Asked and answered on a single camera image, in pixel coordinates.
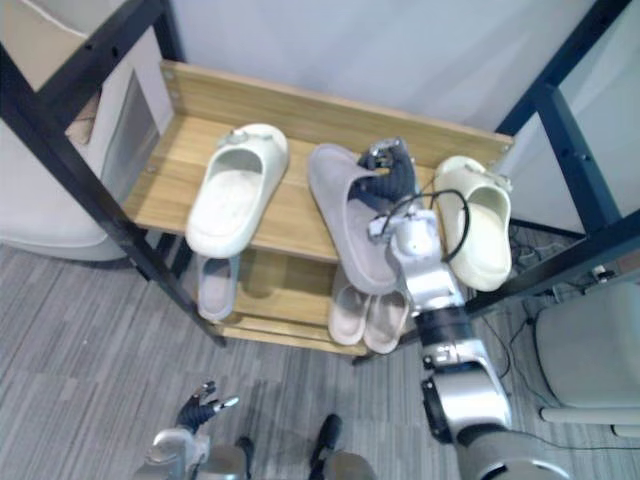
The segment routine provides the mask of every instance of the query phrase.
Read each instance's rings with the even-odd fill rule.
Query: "lower shelf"
[[[364,355],[364,344],[338,345],[329,337],[326,327],[234,314],[220,328],[222,335],[231,338],[276,343],[292,347],[311,348],[345,355]]]
[[[234,313],[220,328],[226,337],[364,355],[364,344],[344,346],[329,336],[327,320],[336,266],[264,250],[240,260]]]

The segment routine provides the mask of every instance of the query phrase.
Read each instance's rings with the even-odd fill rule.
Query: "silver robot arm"
[[[392,155],[379,146],[375,152],[388,162]],[[457,280],[442,261],[435,213],[411,198],[401,202],[402,209],[374,219],[369,237],[388,243],[404,279],[428,372],[421,387],[432,435],[455,447],[462,480],[568,479],[545,459],[539,442],[510,432],[507,396],[482,340],[473,334]]]

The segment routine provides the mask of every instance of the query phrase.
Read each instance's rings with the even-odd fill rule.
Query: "wooden shelf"
[[[326,331],[334,275],[331,264],[247,250],[240,263],[234,311]]]
[[[209,159],[220,137],[248,123],[278,126],[290,162],[243,253],[234,313],[223,335],[362,355],[362,344],[335,344],[327,331],[338,258],[307,183],[307,159],[321,143],[354,152],[402,136],[426,185],[451,155],[485,165],[500,159],[510,137],[361,105],[290,87],[163,62],[176,115],[127,199],[127,215],[142,227],[182,234]]]
[[[267,343],[277,343],[279,345],[288,345],[291,347],[300,347],[300,348],[311,348],[314,350],[323,350],[325,352],[331,353],[342,353],[345,355],[364,355],[367,353],[367,348],[364,345],[354,345],[352,347],[346,347],[343,345],[338,345],[332,342],[330,339],[328,341],[323,340],[312,340],[309,338],[301,338],[295,335],[292,335],[290,332],[295,331],[291,330],[287,333],[273,333],[274,331],[284,332],[286,330],[280,330],[278,325],[285,324],[286,322],[272,322],[268,320],[261,320],[256,318],[249,318],[251,322],[250,328],[240,328],[241,326],[249,325],[248,323],[239,324],[238,327],[233,326],[225,326],[220,330],[222,335],[225,337],[231,338],[241,338],[243,340],[253,340],[256,342],[267,342]],[[256,328],[256,322],[259,322],[260,329]]]
[[[191,205],[216,149],[232,125],[176,115],[125,203],[138,225],[183,234]],[[290,161],[251,240],[253,248],[337,263],[331,237],[307,183],[307,158],[315,144],[289,139]],[[433,170],[417,167],[428,183]]]
[[[162,68],[177,114],[125,203],[127,214],[144,227],[184,233],[217,140],[238,125],[277,125],[291,152],[251,246],[333,263],[337,255],[307,184],[307,158],[317,144],[335,142],[358,152],[380,138],[402,135],[426,184],[450,155],[490,163],[511,143],[504,135],[190,65],[163,62]]]

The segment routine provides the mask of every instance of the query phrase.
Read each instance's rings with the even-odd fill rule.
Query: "white wall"
[[[488,130],[592,3],[172,1],[189,63]]]
[[[635,0],[561,85],[623,215],[640,208],[640,1]],[[538,117],[501,167],[513,216],[583,231]]]

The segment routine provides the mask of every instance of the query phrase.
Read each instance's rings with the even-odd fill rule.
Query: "gray slipper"
[[[388,263],[386,245],[369,240],[369,222],[379,211],[372,203],[376,199],[351,187],[376,174],[356,160],[339,145],[319,145],[309,157],[309,185],[349,282],[361,292],[384,295],[396,289],[398,275]]]
[[[208,258],[198,255],[198,313],[212,323],[231,315],[236,300],[240,255]]]

